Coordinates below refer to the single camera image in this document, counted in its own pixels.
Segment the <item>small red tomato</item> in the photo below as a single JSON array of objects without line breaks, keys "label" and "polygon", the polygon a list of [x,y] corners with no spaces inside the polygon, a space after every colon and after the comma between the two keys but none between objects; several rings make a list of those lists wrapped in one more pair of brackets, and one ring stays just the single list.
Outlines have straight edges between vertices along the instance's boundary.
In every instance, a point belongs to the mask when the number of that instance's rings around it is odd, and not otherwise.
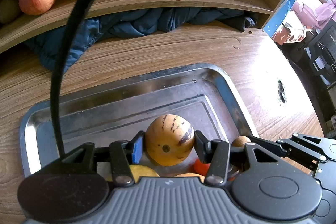
[{"label": "small red tomato", "polygon": [[190,167],[190,170],[192,170],[193,173],[200,174],[201,176],[206,176],[207,172],[209,171],[209,167],[210,164],[202,163],[199,159],[196,159]]}]

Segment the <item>small tan round fruit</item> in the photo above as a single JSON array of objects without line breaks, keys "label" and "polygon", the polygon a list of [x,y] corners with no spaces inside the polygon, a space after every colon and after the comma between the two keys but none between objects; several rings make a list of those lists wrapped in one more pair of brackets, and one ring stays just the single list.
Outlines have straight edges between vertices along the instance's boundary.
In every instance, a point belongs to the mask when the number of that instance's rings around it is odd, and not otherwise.
[{"label": "small tan round fruit", "polygon": [[239,136],[234,139],[234,141],[231,143],[232,147],[244,147],[246,143],[250,143],[251,139],[247,136]]}]

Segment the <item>pale orange persimmon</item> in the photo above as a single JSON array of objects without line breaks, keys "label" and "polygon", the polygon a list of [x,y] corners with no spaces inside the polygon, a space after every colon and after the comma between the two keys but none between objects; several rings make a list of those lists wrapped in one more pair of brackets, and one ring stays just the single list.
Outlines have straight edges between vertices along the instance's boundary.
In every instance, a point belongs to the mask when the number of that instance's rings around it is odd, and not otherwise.
[{"label": "pale orange persimmon", "polygon": [[197,173],[183,173],[183,174],[177,174],[175,177],[197,177],[202,183],[204,183],[205,176]]}]

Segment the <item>striped cream pepino melon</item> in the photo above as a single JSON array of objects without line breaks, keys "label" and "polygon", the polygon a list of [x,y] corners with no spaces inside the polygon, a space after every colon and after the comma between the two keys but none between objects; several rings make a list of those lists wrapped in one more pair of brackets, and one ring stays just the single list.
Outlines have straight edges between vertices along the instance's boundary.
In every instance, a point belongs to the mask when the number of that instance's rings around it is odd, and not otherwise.
[{"label": "striped cream pepino melon", "polygon": [[161,115],[145,132],[146,153],[161,166],[174,166],[189,156],[194,140],[194,128],[185,118]]}]

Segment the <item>metal baking tray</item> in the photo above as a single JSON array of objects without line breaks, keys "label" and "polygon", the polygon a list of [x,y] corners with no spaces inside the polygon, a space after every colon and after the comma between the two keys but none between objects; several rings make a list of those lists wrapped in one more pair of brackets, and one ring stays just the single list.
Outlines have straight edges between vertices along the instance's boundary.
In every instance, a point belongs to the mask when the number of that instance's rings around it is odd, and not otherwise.
[{"label": "metal baking tray", "polygon": [[[207,139],[232,143],[239,135],[259,137],[230,77],[219,67],[198,63],[157,71],[89,88],[60,98],[60,125],[65,152],[92,142],[107,147],[131,140],[163,114],[185,118]],[[41,102],[24,115],[19,129],[25,177],[59,157],[50,103]],[[183,163],[156,166],[143,153],[139,164],[160,176],[192,172],[193,149]]]}]

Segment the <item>dark blue cloth under shelf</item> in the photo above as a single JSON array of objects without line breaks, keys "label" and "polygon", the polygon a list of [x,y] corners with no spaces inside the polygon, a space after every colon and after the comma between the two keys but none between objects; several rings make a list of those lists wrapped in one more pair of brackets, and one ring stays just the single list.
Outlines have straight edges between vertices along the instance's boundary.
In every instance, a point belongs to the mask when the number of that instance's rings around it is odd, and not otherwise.
[{"label": "dark blue cloth under shelf", "polygon": [[206,7],[166,7],[118,12],[83,20],[68,53],[66,72],[94,43],[108,38],[131,39],[157,31],[170,32],[185,23],[205,25],[218,20],[240,32],[256,26],[255,12]]}]

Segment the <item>bed with pink bedding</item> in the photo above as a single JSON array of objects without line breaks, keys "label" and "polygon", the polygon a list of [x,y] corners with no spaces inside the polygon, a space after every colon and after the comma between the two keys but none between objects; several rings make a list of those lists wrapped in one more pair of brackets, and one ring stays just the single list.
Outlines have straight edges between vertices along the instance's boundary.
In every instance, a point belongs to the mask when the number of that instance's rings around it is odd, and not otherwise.
[{"label": "bed with pink bedding", "polygon": [[278,45],[303,41],[308,30],[322,30],[335,19],[335,0],[295,0],[272,36]]}]

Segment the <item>brown kiwi on shelf right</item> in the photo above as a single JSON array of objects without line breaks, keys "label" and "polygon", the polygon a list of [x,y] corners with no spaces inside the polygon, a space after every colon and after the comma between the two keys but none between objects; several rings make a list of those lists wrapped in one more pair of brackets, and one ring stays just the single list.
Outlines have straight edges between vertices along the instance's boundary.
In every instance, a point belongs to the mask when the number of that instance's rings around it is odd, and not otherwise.
[{"label": "brown kiwi on shelf right", "polygon": [[2,0],[0,2],[1,23],[8,24],[21,13],[17,0]]}]

